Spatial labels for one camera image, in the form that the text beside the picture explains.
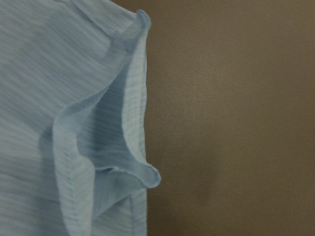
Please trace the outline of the light blue button shirt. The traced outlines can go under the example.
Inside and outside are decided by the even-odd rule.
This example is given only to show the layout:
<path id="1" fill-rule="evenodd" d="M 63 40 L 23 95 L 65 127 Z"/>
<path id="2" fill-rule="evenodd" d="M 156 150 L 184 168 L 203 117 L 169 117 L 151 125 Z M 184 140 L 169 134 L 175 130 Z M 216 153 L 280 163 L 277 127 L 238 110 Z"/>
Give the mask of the light blue button shirt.
<path id="1" fill-rule="evenodd" d="M 110 0 L 1 1 L 1 235 L 147 234 L 150 26 Z"/>

